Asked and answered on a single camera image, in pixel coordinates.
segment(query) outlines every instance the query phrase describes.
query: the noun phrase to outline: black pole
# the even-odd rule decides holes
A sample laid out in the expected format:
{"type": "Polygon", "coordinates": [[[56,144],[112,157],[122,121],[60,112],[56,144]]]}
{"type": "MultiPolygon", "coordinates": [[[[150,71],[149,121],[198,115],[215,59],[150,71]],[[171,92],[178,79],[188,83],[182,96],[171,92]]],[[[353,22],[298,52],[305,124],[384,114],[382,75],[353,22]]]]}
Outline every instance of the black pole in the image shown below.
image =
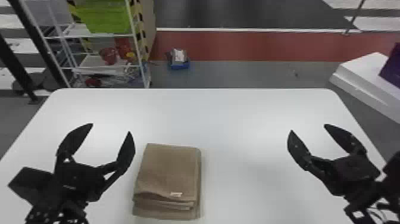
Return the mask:
{"type": "Polygon", "coordinates": [[[32,100],[32,103],[38,102],[39,98],[33,93],[33,81],[26,73],[25,68],[22,66],[20,60],[13,53],[7,42],[4,40],[0,33],[0,59],[10,70],[11,74],[15,77],[16,81],[21,85],[26,94],[32,100]]]}
{"type": "Polygon", "coordinates": [[[24,25],[26,32],[28,33],[29,37],[32,39],[33,43],[35,44],[37,50],[39,51],[40,55],[42,56],[43,60],[45,61],[47,68],[50,70],[54,79],[57,81],[57,83],[59,84],[59,86],[61,88],[67,87],[60,71],[57,68],[57,65],[55,64],[55,62],[52,60],[49,53],[47,52],[46,46],[45,46],[43,39],[41,38],[38,30],[35,28],[34,25],[31,24],[28,16],[26,16],[26,13],[21,5],[20,0],[8,0],[8,2],[14,9],[18,18],[21,20],[21,23],[24,25]]]}
{"type": "MultiPolygon", "coordinates": [[[[351,20],[350,20],[350,24],[351,24],[352,26],[354,25],[355,19],[358,17],[358,15],[359,15],[361,9],[363,8],[364,3],[365,3],[365,0],[361,0],[360,3],[358,4],[358,7],[357,7],[357,9],[355,10],[355,13],[354,13],[353,17],[352,17],[351,20]]],[[[344,34],[344,35],[348,35],[349,32],[350,32],[350,29],[351,29],[351,28],[348,27],[348,28],[346,29],[346,31],[345,31],[343,34],[344,34]]]]}

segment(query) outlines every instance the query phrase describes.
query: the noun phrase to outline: white table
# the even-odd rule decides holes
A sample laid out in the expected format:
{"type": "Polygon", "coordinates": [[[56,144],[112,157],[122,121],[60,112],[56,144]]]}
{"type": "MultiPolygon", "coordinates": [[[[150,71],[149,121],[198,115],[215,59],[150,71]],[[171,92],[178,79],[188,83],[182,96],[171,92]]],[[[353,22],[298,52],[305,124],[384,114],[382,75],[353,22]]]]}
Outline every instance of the white table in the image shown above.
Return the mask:
{"type": "Polygon", "coordinates": [[[324,158],[346,155],[327,134],[330,123],[352,132],[372,162],[385,162],[343,102],[326,89],[63,89],[53,93],[0,162],[2,223],[24,223],[31,206],[8,182],[23,167],[51,171],[65,135],[94,127],[77,161],[113,161],[131,131],[137,154],[127,173],[86,208],[91,224],[181,223],[131,215],[133,186],[145,145],[202,151],[202,218],[192,223],[346,224],[344,199],[303,171],[286,148],[293,129],[324,158]]]}

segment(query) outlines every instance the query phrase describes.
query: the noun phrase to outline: stacked towels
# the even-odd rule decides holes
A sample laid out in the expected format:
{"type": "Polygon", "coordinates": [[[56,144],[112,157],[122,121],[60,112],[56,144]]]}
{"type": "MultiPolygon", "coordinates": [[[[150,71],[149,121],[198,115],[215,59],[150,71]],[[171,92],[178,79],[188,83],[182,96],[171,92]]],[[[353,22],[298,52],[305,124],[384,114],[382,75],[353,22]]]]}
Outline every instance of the stacked towels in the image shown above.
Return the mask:
{"type": "Polygon", "coordinates": [[[200,150],[148,144],[136,179],[133,214],[155,219],[197,219],[200,186],[200,150]]]}

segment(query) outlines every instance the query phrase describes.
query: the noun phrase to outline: beige towel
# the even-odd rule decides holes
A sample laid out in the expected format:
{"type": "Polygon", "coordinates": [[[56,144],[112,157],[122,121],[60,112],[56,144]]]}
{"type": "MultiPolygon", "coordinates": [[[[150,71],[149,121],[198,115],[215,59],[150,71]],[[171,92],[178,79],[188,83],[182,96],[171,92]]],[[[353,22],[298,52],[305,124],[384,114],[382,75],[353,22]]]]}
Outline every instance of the beige towel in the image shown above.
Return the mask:
{"type": "Polygon", "coordinates": [[[200,150],[148,144],[136,180],[133,214],[156,219],[198,218],[200,177],[200,150]]]}

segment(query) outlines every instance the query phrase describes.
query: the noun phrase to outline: floor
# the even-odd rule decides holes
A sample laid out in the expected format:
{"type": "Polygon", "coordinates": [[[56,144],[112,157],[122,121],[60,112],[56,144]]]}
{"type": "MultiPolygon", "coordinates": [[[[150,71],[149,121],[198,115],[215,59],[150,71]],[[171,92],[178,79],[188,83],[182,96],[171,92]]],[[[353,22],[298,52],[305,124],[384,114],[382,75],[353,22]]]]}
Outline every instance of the floor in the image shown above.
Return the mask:
{"type": "MultiPolygon", "coordinates": [[[[349,20],[360,0],[154,1],[153,88],[329,88],[385,159],[397,150],[400,125],[328,79],[341,61],[390,52],[400,40],[399,0],[367,0],[354,25],[349,20]],[[346,28],[350,36],[341,35],[346,28]],[[188,51],[189,70],[170,71],[159,61],[173,47],[188,51]]],[[[31,76],[45,71],[7,0],[0,0],[0,32],[31,76]]],[[[3,66],[0,61],[0,156],[40,108],[2,94],[14,81],[3,66]]]]}
{"type": "MultiPolygon", "coordinates": [[[[397,124],[328,82],[339,63],[288,61],[194,61],[171,71],[165,61],[151,67],[153,88],[328,88],[335,91],[384,159],[400,145],[397,124]]],[[[0,97],[0,156],[40,108],[27,98],[0,97]]]]}
{"type": "MultiPolygon", "coordinates": [[[[399,0],[367,0],[354,26],[349,19],[360,0],[154,1],[158,29],[175,32],[159,32],[157,39],[168,41],[158,41],[153,60],[164,59],[164,53],[172,47],[182,47],[194,60],[346,61],[376,51],[387,54],[400,39],[399,33],[392,33],[400,31],[399,0]],[[338,33],[346,28],[367,33],[344,39],[338,33]],[[272,33],[243,33],[234,39],[223,33],[186,33],[238,29],[272,33]],[[233,42],[224,44],[225,40],[233,42]],[[211,47],[204,51],[204,46],[211,47]],[[283,48],[290,50],[284,57],[283,48]]],[[[0,32],[31,76],[46,72],[43,59],[8,0],[0,0],[0,32]]],[[[13,81],[0,61],[0,89],[11,89],[13,81]]]]}

